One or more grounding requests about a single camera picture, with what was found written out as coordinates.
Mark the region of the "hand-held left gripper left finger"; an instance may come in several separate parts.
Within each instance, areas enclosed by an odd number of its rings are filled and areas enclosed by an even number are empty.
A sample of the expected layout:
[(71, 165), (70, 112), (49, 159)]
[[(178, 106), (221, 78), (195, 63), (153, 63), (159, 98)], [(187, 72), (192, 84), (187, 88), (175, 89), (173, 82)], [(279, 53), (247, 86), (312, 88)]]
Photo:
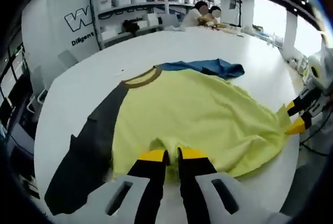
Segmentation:
[(86, 223), (155, 223), (163, 196), (169, 154), (142, 153), (129, 172), (104, 185), (104, 173), (89, 190)]

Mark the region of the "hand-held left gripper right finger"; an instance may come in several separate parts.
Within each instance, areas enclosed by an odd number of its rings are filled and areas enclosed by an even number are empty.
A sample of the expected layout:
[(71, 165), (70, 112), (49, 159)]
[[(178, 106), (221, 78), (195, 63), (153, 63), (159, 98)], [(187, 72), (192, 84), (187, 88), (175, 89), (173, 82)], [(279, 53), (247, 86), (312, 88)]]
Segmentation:
[(180, 192), (188, 223), (260, 223), (260, 208), (242, 184), (218, 173), (199, 150), (179, 147)]

